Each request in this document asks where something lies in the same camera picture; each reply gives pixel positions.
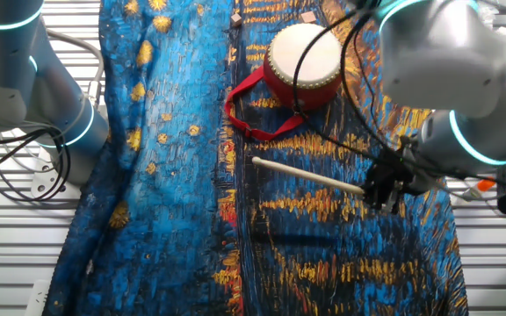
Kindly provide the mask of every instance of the small box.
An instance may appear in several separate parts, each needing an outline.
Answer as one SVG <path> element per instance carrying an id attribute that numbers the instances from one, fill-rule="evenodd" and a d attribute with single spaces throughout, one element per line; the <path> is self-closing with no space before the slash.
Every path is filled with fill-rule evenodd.
<path id="1" fill-rule="evenodd" d="M 315 23 L 316 21 L 315 14 L 312 11 L 300 14 L 300 19 L 302 23 Z"/>
<path id="2" fill-rule="evenodd" d="M 231 16 L 229 19 L 231 20 L 232 27 L 237 27 L 242 24 L 242 16 L 237 13 Z"/>

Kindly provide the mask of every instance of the glowing blue ring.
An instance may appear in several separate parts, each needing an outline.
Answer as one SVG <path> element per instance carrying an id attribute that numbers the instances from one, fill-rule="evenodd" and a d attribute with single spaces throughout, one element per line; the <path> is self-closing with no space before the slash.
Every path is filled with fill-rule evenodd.
<path id="1" fill-rule="evenodd" d="M 74 144 L 76 141 L 80 140 L 91 129 L 91 125 L 93 124 L 94 118 L 95 118 L 95 109 L 91 106 L 91 119 L 89 120 L 89 124 L 87 125 L 87 127 L 85 127 L 85 130 L 79 134 L 79 136 L 75 137 L 73 140 L 68 141 L 66 143 L 66 146 L 70 146 L 70 145 Z M 56 146 L 49 146 L 49 145 L 44 145 L 44 144 L 40 144 L 40 143 L 39 143 L 39 145 L 46 147 L 46 148 L 56 148 Z"/>
<path id="2" fill-rule="evenodd" d="M 0 31 L 12 30 L 12 29 L 19 28 L 21 26 L 25 26 L 25 25 L 33 22 L 37 17 L 39 17 L 41 12 L 42 12 L 42 6 L 40 6 L 40 9 L 38 11 L 36 11 L 36 13 L 31 15 L 31 17 L 29 17 L 28 19 L 26 19 L 24 21 L 9 24 L 9 25 L 0 25 Z"/>
<path id="3" fill-rule="evenodd" d="M 491 159 L 477 150 L 475 150 L 472 145 L 470 145 L 469 142 L 467 142 L 466 138 L 460 131 L 458 127 L 458 123 L 456 122 L 456 112 L 454 110 L 450 111 L 449 114 L 450 118 L 450 127 L 452 128 L 452 132 L 454 133 L 454 136 L 456 137 L 456 140 L 460 143 L 460 145 L 475 159 L 479 160 L 480 162 L 484 162 L 486 164 L 494 165 L 494 166 L 502 166 L 506 165 L 506 162 L 504 161 L 498 161 L 495 159 Z"/>
<path id="4" fill-rule="evenodd" d="M 31 61 L 31 64 L 34 67 L 34 72 L 39 72 L 39 66 L 36 64 L 36 60 L 34 60 L 34 57 L 28 56 L 28 60 Z"/>
<path id="5" fill-rule="evenodd" d="M 398 4 L 395 5 L 395 7 L 390 10 L 386 16 L 382 19 L 382 23 L 380 23 L 379 25 L 379 30 L 378 32 L 382 32 L 382 27 L 384 26 L 384 24 L 386 23 L 386 21 L 391 18 L 395 13 L 399 12 L 401 9 L 403 8 L 407 8 L 409 7 L 411 4 L 417 4 L 417 3 L 420 3 L 420 2 L 423 2 L 423 1 L 430 1 L 430 0 L 407 0 L 407 1 L 401 1 L 399 2 Z M 480 6 L 477 4 L 477 2 L 475 0 L 469 0 L 468 1 L 468 4 L 476 11 L 476 12 L 479 12 L 480 11 Z"/>

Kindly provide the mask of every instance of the red strap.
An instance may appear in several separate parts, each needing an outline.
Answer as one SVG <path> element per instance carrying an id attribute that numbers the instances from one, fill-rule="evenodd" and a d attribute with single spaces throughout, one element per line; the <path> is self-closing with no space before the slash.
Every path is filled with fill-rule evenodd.
<path id="1" fill-rule="evenodd" d="M 292 129 L 300 126 L 302 123 L 304 123 L 304 119 L 299 115 L 294 115 L 293 117 L 289 118 L 275 133 L 267 133 L 258 129 L 251 129 L 249 124 L 231 115 L 232 108 L 234 107 L 234 96 L 237 96 L 255 87 L 255 85 L 261 81 L 261 79 L 263 79 L 263 66 L 255 70 L 251 75 L 243 80 L 242 83 L 240 83 L 229 93 L 228 100 L 224 105 L 224 109 L 226 110 L 226 114 L 228 115 L 228 118 L 232 124 L 240 131 L 245 132 L 245 137 L 253 137 L 257 140 L 272 140 L 275 137 L 279 136 L 281 133 L 292 131 Z"/>

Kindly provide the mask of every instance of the wooden stick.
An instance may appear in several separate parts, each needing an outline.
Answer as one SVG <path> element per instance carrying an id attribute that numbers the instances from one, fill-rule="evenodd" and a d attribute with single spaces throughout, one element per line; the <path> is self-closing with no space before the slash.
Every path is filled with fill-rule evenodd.
<path id="1" fill-rule="evenodd" d="M 259 157 L 253 157 L 253 163 L 256 164 L 257 166 L 262 166 L 267 169 L 272 169 L 275 171 L 283 172 L 283 173 L 286 173 L 287 175 L 290 175 L 290 176 L 297 176 L 302 179 L 306 179 L 306 180 L 310 180 L 310 181 L 313 181 L 316 183 L 327 185 L 331 188 L 344 190 L 344 191 L 347 191 L 352 194 L 357 194 L 357 195 L 364 195 L 365 194 L 365 191 L 356 185 L 344 183 L 341 181 L 337 181 L 335 179 L 328 178 L 326 176 L 320 176 L 320 175 L 316 175 L 315 173 L 312 173 L 312 172 L 307 172 L 307 171 L 304 171 L 301 169 L 289 167 L 289 166 L 286 166 L 282 163 L 269 162 L 269 161 L 266 161 L 266 160 L 261 159 Z"/>

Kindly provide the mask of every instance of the blue cloth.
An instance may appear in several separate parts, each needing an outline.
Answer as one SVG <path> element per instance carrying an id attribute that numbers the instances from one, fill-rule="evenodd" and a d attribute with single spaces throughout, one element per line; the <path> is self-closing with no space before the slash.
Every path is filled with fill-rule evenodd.
<path id="1" fill-rule="evenodd" d="M 228 88 L 274 34 L 338 0 L 104 0 L 99 29 L 111 138 L 83 188 L 44 315 L 465 315 L 454 218 L 442 193 L 401 214 L 250 163 L 252 155 L 362 183 L 370 162 L 305 127 L 245 140 L 222 115 Z M 239 13 L 242 26 L 229 27 Z M 336 30 L 343 39 L 351 25 Z M 380 86 L 374 28 L 359 45 Z M 351 87 L 371 109 L 359 70 Z M 378 153 L 343 99 L 313 114 L 325 133 Z M 384 132 L 425 114 L 377 100 Z M 260 83 L 236 115 L 274 131 L 291 113 Z"/>

